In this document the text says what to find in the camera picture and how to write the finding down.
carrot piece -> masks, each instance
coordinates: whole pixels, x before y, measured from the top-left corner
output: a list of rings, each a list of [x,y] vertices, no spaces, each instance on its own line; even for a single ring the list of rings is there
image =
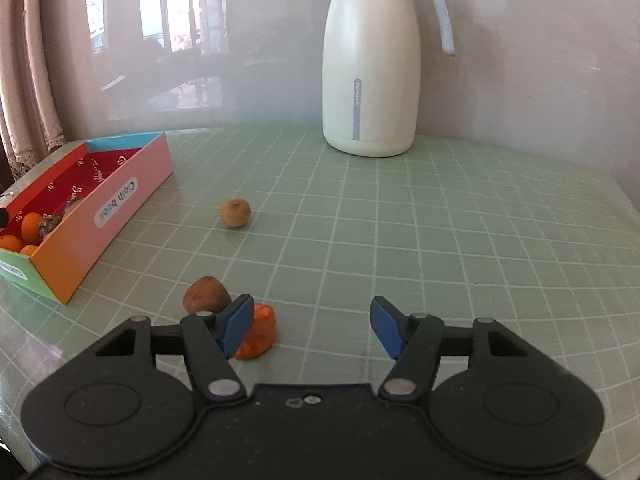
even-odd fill
[[[276,313],[273,307],[256,303],[254,309],[254,324],[244,338],[236,359],[254,359],[264,354],[276,339]]]

glossy wall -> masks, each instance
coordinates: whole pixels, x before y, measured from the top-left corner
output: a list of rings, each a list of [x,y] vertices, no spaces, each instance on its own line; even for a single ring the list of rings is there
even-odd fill
[[[594,166],[640,203],[640,0],[447,0],[422,29],[419,134]],[[69,136],[321,120],[329,0],[42,0]]]

colorful box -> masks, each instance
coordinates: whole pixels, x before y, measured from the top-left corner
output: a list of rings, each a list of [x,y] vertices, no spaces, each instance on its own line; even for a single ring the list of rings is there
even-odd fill
[[[31,255],[0,249],[0,275],[67,303],[133,213],[173,173],[164,133],[86,140],[53,163],[5,205],[0,235],[20,237],[30,212],[62,214],[82,199]]]

beige curtain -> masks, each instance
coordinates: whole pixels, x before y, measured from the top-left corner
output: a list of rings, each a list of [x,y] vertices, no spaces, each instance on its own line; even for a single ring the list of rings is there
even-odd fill
[[[0,0],[0,136],[19,178],[65,142],[51,95],[40,0]]]

gray label strip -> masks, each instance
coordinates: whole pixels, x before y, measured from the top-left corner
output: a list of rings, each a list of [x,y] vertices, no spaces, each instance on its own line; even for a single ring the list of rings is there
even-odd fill
[[[360,99],[362,97],[362,81],[353,82],[353,140],[360,140]]]

